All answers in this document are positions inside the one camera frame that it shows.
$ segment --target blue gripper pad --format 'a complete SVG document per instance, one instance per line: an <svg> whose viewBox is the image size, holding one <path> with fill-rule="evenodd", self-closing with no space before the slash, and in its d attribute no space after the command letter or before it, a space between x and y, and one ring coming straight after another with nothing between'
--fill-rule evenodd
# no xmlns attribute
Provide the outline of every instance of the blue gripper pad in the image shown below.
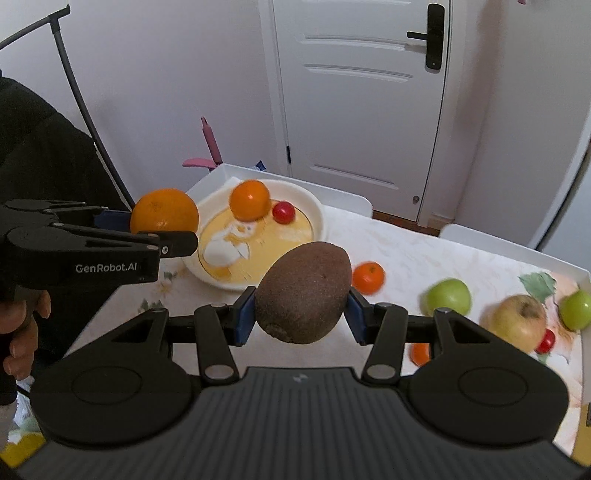
<svg viewBox="0 0 591 480"><path fill-rule="evenodd" d="M116 230L118 232L129 232L129 220L131 212L121 210L105 210L95 216L95 227L103 230Z"/></svg>
<svg viewBox="0 0 591 480"><path fill-rule="evenodd" d="M255 294L248 298L238 314L238 324L234 332L236 346L242 346L248 341L252 328L255 326Z"/></svg>
<svg viewBox="0 0 591 480"><path fill-rule="evenodd" d="M360 345L367 345L367 324L363 318L361 305L355 300L355 297L349 293L347 305L345 306L345 319L349 324L353 338Z"/></svg>

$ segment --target kiwi fruit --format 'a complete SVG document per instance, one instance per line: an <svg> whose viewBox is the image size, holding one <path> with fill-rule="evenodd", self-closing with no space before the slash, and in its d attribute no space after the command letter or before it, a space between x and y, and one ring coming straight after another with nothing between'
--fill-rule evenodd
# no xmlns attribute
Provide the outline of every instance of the kiwi fruit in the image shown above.
<svg viewBox="0 0 591 480"><path fill-rule="evenodd" d="M337 324L351 285L345 250L327 242L300 245L277 260L255 292L260 327L287 343L313 343Z"/></svg>

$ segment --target black jacket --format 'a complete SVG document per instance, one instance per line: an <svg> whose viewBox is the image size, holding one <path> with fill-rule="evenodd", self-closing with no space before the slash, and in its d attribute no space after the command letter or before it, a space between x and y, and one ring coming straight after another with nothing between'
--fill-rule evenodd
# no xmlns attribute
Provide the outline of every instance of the black jacket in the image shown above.
<svg viewBox="0 0 591 480"><path fill-rule="evenodd" d="M20 83L0 77L0 203L11 199L78 200L126 210L91 137ZM38 318L33 373L61 358L113 293L50 289L52 315Z"/></svg>

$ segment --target green apple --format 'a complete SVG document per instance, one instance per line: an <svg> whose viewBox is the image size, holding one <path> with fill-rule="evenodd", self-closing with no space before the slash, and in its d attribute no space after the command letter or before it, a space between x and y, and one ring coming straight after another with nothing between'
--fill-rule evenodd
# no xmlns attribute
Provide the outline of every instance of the green apple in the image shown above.
<svg viewBox="0 0 591 480"><path fill-rule="evenodd" d="M433 310L444 307L455 310L460 315L467 315L472 308L472 297L462 280L448 278L426 292L423 304L428 316L433 316Z"/></svg>
<svg viewBox="0 0 591 480"><path fill-rule="evenodd" d="M591 295L577 290L565 297L558 306L560 319L569 330L582 330L591 323Z"/></svg>

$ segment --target white wall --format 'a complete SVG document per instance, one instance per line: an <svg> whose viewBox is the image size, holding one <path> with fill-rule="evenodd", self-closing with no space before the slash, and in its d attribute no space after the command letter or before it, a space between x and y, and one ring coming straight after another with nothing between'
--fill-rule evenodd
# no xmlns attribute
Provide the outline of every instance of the white wall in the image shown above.
<svg viewBox="0 0 591 480"><path fill-rule="evenodd" d="M565 205L565 212L545 242L542 252L591 271L591 150L586 171Z"/></svg>
<svg viewBox="0 0 591 480"><path fill-rule="evenodd" d="M0 0L0 40L66 0ZM188 189L209 157L205 116L222 157L277 170L256 0L71 0L60 20L90 114L131 194ZM86 130L47 25L0 51L0 69Z"/></svg>
<svg viewBox="0 0 591 480"><path fill-rule="evenodd" d="M507 0L491 102L456 222L534 247L583 158L589 0Z"/></svg>
<svg viewBox="0 0 591 480"><path fill-rule="evenodd" d="M431 214L456 216L490 98L505 4L504 0L452 0L446 93L419 218L423 225Z"/></svg>

